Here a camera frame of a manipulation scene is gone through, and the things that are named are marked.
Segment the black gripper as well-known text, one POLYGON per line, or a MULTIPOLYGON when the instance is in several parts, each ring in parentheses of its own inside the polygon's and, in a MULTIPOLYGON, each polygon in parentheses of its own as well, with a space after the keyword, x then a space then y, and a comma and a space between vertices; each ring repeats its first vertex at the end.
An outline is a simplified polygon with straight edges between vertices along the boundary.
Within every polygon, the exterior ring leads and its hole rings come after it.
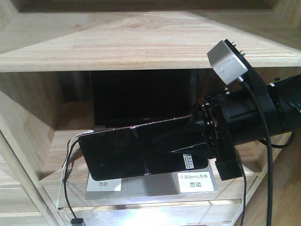
POLYGON ((216 90, 205 96, 203 110, 196 103, 189 115, 180 119, 183 124, 153 138, 155 150, 215 158, 221 180, 241 177, 242 164, 235 147, 265 137, 254 100, 244 89, 229 94, 216 90))

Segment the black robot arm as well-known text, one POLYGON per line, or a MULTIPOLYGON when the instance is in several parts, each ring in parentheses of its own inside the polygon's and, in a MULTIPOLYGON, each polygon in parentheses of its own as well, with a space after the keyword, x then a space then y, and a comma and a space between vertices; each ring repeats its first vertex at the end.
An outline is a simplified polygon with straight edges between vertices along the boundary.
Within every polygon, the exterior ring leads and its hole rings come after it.
MULTIPOLYGON (((301 126, 301 78, 293 76, 260 85, 258 96, 271 136, 301 126)), ((152 141, 160 154, 189 154, 215 159, 222 180, 242 176, 235 147, 265 138, 257 107, 245 89, 213 92, 193 117, 152 141)))

